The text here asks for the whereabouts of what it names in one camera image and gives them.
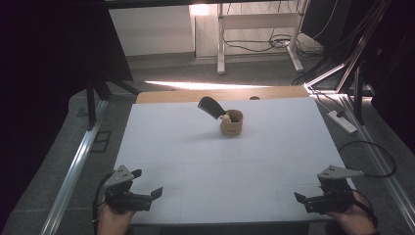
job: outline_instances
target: person's hand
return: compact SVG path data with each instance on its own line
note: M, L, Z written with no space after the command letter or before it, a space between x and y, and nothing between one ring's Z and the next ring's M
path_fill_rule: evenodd
M113 211L106 203L101 205L98 235L124 235L128 230L135 211L120 214Z
M353 192L354 198L362 203L360 195ZM375 225L367 213L358 206L353 205L345 212L327 212L347 235L369 235L376 233Z

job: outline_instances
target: white wall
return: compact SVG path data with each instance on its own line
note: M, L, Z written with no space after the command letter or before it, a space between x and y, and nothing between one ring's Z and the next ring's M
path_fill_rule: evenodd
M194 52L188 6L110 10L125 56Z

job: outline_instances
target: power strip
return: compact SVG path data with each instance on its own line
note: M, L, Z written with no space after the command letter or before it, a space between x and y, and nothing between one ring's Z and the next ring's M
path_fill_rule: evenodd
M354 127L354 125L352 125L350 122L348 122L348 120L346 120L344 117L337 117L336 111L330 112L329 114L327 114L327 116L331 118L339 126L341 126L349 134L357 130L357 128Z

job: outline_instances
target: brown container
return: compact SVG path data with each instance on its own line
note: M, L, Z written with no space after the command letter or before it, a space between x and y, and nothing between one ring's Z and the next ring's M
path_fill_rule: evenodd
M238 110L228 110L226 113L234 119L223 118L222 123L220 124L220 130L225 135L239 135L242 131L242 123L244 120L244 115L241 111Z

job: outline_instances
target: background desk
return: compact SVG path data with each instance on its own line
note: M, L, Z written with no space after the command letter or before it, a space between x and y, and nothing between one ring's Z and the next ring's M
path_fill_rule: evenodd
M306 93L302 87L295 89L302 97L272 99L287 97L277 92L284 90L281 87L140 95L138 100L142 102L163 96L170 103L133 105L124 132L115 167L143 169L131 191L147 194L164 188L152 209L138 212L133 223L221 224L326 218L307 213L293 192L308 197L321 195L316 174L328 165L344 165L314 100L303 97ZM198 102L192 102L207 94L229 97L232 101L221 101L222 107L244 113L241 135L222 135L220 121L199 110ZM245 99L261 94L268 99Z

